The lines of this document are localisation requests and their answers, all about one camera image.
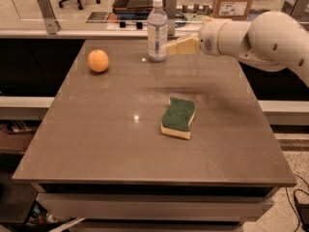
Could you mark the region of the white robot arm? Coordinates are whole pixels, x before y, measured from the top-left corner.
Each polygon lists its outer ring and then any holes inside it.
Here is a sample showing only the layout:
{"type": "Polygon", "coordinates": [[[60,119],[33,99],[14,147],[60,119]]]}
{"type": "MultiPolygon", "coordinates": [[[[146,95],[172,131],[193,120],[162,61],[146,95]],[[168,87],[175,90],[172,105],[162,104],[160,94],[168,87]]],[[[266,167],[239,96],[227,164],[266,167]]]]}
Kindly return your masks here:
{"type": "Polygon", "coordinates": [[[266,12],[253,21],[207,17],[196,37],[180,37],[164,50],[169,55],[226,55],[266,72],[288,69],[309,86],[309,33],[281,12],[266,12]]]}

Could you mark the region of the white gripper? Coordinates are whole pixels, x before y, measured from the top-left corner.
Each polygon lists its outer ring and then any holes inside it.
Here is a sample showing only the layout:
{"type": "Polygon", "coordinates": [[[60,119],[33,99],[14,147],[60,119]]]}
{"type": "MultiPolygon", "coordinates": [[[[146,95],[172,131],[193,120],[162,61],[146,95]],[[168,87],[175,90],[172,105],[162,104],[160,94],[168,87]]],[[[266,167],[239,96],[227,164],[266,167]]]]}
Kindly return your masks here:
{"type": "Polygon", "coordinates": [[[231,19],[206,17],[198,31],[198,40],[189,36],[171,41],[166,45],[166,53],[168,55],[195,54],[198,52],[200,44],[200,49],[205,54],[220,55],[218,46],[220,32],[229,22],[231,19]]]}

